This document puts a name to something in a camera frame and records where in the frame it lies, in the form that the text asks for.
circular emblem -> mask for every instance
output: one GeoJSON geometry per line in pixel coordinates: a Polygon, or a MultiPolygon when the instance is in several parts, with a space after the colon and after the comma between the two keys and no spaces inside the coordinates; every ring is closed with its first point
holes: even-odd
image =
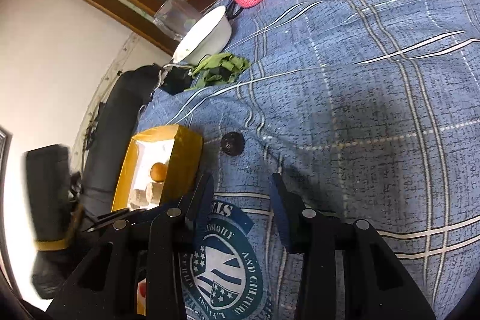
{"type": "Polygon", "coordinates": [[[258,309],[263,281],[253,251],[239,228],[213,217],[201,247],[183,255],[183,283],[210,319],[244,319],[258,309]]]}

american flag graphic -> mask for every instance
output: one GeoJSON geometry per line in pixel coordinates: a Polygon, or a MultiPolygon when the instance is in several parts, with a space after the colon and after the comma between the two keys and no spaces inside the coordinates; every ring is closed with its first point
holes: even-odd
{"type": "Polygon", "coordinates": [[[228,307],[243,292],[245,271],[237,256],[220,239],[216,236],[207,239],[191,257],[195,284],[212,307],[228,307]]]}

printed logo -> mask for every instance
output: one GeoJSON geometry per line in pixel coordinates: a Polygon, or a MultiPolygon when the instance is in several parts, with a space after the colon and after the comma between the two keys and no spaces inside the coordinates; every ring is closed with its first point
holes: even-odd
{"type": "Polygon", "coordinates": [[[260,305],[262,271],[246,237],[252,226],[241,209],[216,201],[200,249],[182,255],[183,284],[210,319],[244,319],[260,305]]]}

orange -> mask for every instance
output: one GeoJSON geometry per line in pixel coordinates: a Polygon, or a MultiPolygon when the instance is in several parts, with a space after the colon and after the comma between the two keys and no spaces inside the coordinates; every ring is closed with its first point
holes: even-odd
{"type": "Polygon", "coordinates": [[[167,165],[164,163],[155,163],[150,169],[150,178],[155,182],[163,182],[167,176],[167,165]]]}

yellow box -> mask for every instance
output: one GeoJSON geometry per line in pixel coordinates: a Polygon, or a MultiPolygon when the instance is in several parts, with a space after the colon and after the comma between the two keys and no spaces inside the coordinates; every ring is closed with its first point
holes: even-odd
{"type": "Polygon", "coordinates": [[[139,163],[137,142],[153,143],[164,140],[173,140],[173,148],[163,186],[162,202],[179,198],[193,188],[202,154],[202,136],[181,125],[150,128],[136,134],[130,140],[118,178],[112,211],[127,207],[135,170],[139,163]]]}

